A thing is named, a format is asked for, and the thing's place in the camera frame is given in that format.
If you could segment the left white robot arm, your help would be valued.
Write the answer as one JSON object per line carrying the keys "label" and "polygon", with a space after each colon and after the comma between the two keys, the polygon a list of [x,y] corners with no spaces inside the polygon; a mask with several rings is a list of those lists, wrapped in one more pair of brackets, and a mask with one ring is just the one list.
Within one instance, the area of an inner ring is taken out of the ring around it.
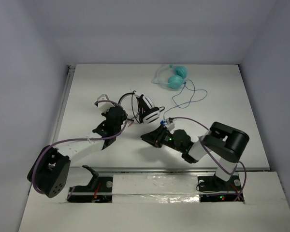
{"label": "left white robot arm", "polygon": [[66,139],[47,145],[40,151],[27,180],[39,194],[57,196],[65,187],[70,165],[109,147],[127,125],[127,114],[120,106],[104,111],[102,121],[85,138]]}

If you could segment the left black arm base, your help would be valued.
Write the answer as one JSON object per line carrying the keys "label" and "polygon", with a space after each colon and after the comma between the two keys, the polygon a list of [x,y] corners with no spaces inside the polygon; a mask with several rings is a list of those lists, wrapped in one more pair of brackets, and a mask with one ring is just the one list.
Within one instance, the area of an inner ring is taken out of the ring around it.
{"label": "left black arm base", "polygon": [[102,176],[92,178],[85,186],[70,187],[67,201],[70,203],[111,203],[113,177]]}

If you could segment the black and white headphones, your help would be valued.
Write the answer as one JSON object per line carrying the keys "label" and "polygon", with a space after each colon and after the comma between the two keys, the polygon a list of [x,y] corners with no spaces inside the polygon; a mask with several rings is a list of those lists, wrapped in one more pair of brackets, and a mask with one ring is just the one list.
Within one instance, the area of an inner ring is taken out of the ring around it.
{"label": "black and white headphones", "polygon": [[[133,92],[128,92],[123,94],[119,100],[118,104],[121,105],[124,98],[131,96],[131,109],[132,109],[132,118],[128,118],[128,121],[136,121],[138,124],[142,123],[152,123],[155,120],[159,119],[161,112],[165,110],[164,106],[157,107],[154,102],[144,94],[140,94],[135,90]],[[133,98],[137,100],[137,113],[135,114],[133,109]]]}

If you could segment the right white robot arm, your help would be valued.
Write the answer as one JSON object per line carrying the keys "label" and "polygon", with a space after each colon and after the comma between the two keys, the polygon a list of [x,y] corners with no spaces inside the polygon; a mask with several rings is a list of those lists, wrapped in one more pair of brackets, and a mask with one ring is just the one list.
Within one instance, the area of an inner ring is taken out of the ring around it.
{"label": "right white robot arm", "polygon": [[250,137],[242,130],[214,122],[205,135],[192,141],[183,129],[174,130],[173,125],[161,124],[157,129],[141,135],[141,139],[155,148],[167,146],[181,153],[183,160],[190,164],[199,162],[206,154],[211,158],[214,152],[220,160],[214,177],[214,186],[219,190],[226,189],[231,184],[231,176],[235,172]]}

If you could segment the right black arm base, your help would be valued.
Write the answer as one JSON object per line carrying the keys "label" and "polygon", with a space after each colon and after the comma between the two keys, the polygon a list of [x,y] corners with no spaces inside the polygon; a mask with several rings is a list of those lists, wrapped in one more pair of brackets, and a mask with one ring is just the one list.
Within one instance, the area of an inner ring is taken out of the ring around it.
{"label": "right black arm base", "polygon": [[196,190],[201,203],[244,202],[239,176],[234,175],[228,182],[219,181],[214,176],[199,176]]}

